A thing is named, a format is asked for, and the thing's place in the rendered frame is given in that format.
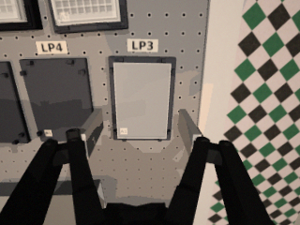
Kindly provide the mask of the white button panel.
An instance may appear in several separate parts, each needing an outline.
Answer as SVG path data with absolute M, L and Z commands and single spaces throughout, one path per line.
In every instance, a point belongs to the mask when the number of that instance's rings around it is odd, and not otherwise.
M 19 182 L 0 183 L 0 212 Z M 106 208 L 100 179 L 94 180 L 101 207 Z M 57 181 L 43 225 L 76 225 L 71 181 Z

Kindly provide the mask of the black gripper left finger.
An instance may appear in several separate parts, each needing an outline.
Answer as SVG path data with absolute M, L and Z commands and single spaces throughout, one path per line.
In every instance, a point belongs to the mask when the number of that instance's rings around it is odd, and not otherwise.
M 63 164 L 70 168 L 76 225 L 108 225 L 87 160 L 103 129 L 102 109 L 95 108 L 80 129 L 66 131 L 67 142 L 44 142 L 1 210 L 0 225 L 43 225 Z

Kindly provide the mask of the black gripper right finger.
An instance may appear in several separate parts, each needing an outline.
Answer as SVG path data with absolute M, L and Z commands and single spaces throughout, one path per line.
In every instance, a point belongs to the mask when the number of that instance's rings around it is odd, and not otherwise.
M 229 225 L 276 225 L 232 142 L 210 142 L 186 109 L 179 109 L 178 130 L 189 159 L 160 225 L 193 225 L 206 163 L 215 164 Z

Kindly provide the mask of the grey perforated base plate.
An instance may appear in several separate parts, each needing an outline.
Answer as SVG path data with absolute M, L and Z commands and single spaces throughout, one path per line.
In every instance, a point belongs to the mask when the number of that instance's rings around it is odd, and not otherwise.
M 38 128 L 21 59 L 87 58 L 93 108 L 102 109 L 103 126 L 88 159 L 93 180 L 100 179 L 105 203 L 166 203 L 188 163 L 178 130 L 179 109 L 199 127 L 211 0 L 127 0 L 128 29 L 55 34 L 48 0 L 37 0 L 42 30 L 0 32 L 0 61 L 12 67 L 31 142 L 0 143 L 0 183 L 19 182 L 39 147 Z M 128 38 L 158 39 L 157 52 L 128 52 Z M 36 41 L 66 41 L 68 53 L 38 54 Z M 113 139 L 109 56 L 175 57 L 172 130 L 169 141 Z

